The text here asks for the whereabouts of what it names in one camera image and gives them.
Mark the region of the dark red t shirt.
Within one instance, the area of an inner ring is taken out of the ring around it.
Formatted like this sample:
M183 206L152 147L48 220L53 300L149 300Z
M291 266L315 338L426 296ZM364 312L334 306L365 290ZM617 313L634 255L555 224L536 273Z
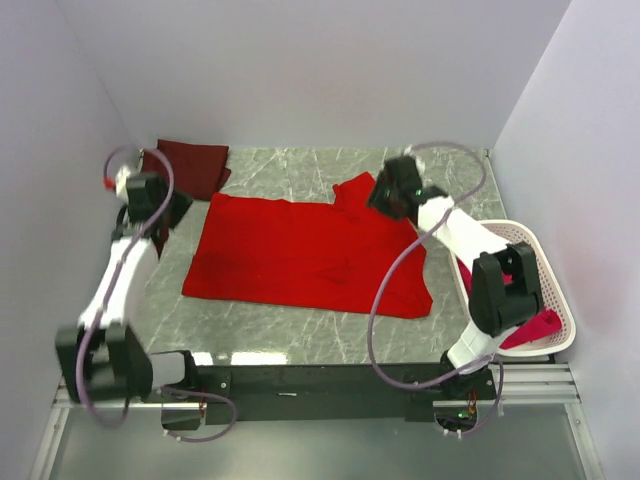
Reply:
M174 190L190 195L193 203L210 200L230 177L231 170L227 167L228 146L195 145L158 139L156 149L171 165ZM159 173L169 184L167 170L154 154L144 153L142 172ZM167 240L153 240L158 256L161 256Z

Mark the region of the bright red t shirt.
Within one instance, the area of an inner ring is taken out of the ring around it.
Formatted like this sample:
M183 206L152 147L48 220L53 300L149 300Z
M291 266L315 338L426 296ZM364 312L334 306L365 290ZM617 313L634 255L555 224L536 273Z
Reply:
M381 301L387 270L417 235L367 207L374 186L362 173L333 187L333 203L289 202L217 193L182 293L208 300L318 308L403 319L429 315L423 279L426 251L396 269Z

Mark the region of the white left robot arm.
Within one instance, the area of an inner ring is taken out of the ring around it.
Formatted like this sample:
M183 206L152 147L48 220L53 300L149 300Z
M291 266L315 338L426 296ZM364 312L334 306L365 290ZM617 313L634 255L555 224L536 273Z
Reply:
M123 167L105 185L123 202L111 232L109 262L78 323L55 337L69 397L84 405L150 394L152 362L131 321L170 231L192 204L175 189L173 175Z

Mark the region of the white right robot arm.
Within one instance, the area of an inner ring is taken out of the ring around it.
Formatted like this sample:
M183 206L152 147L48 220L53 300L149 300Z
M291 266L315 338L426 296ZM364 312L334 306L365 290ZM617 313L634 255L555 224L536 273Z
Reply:
M525 242L510 243L467 215L447 192L422 182L417 158L404 154L384 162L368 204L392 219L407 219L420 236L394 260L376 292L381 301L396 269L423 241L435 238L471 273L470 320L445 352L443 370L423 383L404 383L370 362L387 384L406 391L439 385L444 395L460 399L474 386L473 374L488 365L501 344L539 314L543 297L535 250Z

